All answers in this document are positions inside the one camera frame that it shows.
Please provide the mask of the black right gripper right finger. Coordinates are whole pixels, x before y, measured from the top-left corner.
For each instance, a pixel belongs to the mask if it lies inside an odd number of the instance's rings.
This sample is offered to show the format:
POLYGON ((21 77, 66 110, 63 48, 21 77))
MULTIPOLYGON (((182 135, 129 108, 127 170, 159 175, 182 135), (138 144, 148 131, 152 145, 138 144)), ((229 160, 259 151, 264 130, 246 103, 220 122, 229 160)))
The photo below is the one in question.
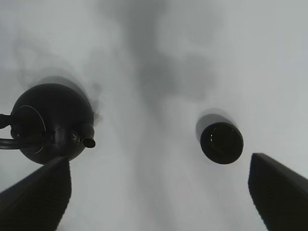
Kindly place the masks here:
POLYGON ((308 179, 265 154, 252 154, 248 189, 269 231, 308 229, 308 179))

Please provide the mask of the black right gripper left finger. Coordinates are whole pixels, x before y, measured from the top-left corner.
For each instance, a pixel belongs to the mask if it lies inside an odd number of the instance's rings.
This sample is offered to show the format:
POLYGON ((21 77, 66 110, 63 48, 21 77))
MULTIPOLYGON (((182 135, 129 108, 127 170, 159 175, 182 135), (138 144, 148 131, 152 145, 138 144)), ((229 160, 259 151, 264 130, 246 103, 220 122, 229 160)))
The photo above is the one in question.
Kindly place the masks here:
POLYGON ((57 157, 0 193, 0 229, 57 230, 71 193, 69 160, 57 157))

